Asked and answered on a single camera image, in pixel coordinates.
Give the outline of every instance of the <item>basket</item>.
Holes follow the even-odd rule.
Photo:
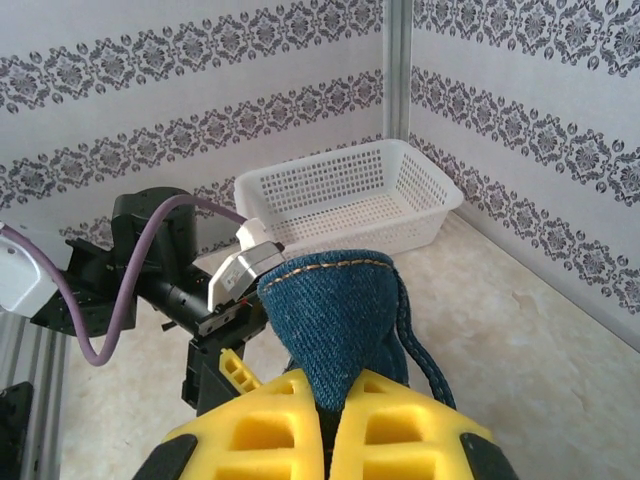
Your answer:
[[[258,217],[288,258],[365,248],[388,255],[428,245],[464,197],[424,154],[381,140],[247,172],[238,213]]]

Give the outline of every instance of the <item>orange stitching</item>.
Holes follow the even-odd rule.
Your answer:
[[[362,258],[362,259],[359,259],[359,260],[343,260],[341,262],[336,262],[336,263],[318,263],[316,265],[307,265],[305,267],[296,268],[295,270],[290,271],[286,275],[283,275],[282,277],[278,277],[275,280],[272,280],[271,282],[267,283],[264,286],[264,288],[262,289],[262,291],[266,291],[268,288],[272,287],[276,283],[280,283],[280,282],[286,280],[289,277],[293,277],[294,275],[298,275],[299,273],[308,272],[310,270],[315,270],[317,268],[348,267],[350,265],[359,265],[359,264],[362,264],[362,263],[366,263],[366,264],[369,264],[369,265],[378,265],[380,267],[386,267],[388,269],[392,269],[393,268],[388,263],[380,262],[378,260],[369,260],[368,258]]]

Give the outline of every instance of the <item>floor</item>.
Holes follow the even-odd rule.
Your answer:
[[[459,410],[494,432],[520,478],[638,478],[640,354],[455,215],[432,245],[394,260],[416,333]],[[141,303],[137,328],[102,368],[74,343],[63,480],[131,478],[167,432],[194,417],[180,400],[189,336],[163,333],[165,321]],[[247,347],[263,381],[286,361],[270,330]],[[429,392],[413,364],[411,385]]]

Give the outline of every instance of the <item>blue denim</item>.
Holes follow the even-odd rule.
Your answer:
[[[434,398],[455,408],[442,372],[413,333],[407,290],[387,255],[337,250],[294,258],[260,280],[258,295],[291,366],[305,372],[319,413],[341,412],[365,368],[407,385],[403,346]]]

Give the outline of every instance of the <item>wall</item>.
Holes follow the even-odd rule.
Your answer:
[[[32,231],[107,247],[119,194],[233,206],[247,170],[383,133],[381,0],[4,2],[0,45],[0,216]],[[199,213],[203,252],[233,235]]]
[[[413,13],[410,141],[465,219],[640,349],[640,1]]]

